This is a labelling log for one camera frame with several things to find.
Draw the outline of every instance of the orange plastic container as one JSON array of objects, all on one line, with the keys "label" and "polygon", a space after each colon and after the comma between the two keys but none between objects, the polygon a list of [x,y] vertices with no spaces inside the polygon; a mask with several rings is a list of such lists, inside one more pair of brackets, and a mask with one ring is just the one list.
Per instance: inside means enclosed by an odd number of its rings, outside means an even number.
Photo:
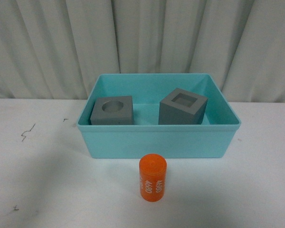
[{"label": "orange plastic container", "polygon": [[160,200],[165,192],[167,162],[155,153],[143,156],[139,162],[140,191],[149,202]]}]

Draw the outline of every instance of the white tabletop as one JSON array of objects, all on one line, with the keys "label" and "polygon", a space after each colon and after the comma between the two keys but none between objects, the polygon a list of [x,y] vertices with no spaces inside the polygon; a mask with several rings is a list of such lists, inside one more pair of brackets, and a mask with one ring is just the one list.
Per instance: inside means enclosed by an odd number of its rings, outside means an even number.
[{"label": "white tabletop", "polygon": [[167,159],[151,203],[139,159],[89,155],[85,102],[0,99],[0,228],[285,228],[285,104],[230,103],[242,125],[224,157]]}]

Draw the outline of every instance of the gray cube block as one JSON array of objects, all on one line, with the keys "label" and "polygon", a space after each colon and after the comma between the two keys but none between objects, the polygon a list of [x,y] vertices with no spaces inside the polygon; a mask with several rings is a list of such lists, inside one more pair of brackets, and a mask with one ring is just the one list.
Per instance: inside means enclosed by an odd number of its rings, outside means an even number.
[{"label": "gray cube block", "polygon": [[201,124],[208,98],[176,88],[160,101],[158,124]]},{"label": "gray cube block", "polygon": [[134,124],[132,96],[111,96],[98,98],[92,110],[91,124]]}]

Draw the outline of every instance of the white curtain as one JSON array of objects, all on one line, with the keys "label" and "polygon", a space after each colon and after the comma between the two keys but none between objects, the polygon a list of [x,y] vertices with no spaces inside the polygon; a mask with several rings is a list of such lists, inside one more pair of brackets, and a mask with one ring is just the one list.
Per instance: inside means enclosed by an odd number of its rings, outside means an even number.
[{"label": "white curtain", "polygon": [[285,102],[285,0],[0,0],[0,98],[176,72],[211,74],[229,101]]}]

